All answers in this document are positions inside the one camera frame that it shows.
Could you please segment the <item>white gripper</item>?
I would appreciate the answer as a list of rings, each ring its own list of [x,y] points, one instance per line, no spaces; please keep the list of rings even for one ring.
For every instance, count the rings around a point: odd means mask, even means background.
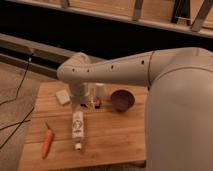
[[[88,100],[89,89],[87,83],[73,83],[69,85],[70,97],[75,104],[85,104]]]

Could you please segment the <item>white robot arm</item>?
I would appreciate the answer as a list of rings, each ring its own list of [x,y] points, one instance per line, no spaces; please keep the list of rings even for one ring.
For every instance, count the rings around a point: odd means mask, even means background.
[[[147,170],[213,171],[213,52],[174,48],[97,63],[76,53],[57,77],[78,100],[91,82],[147,87]]]

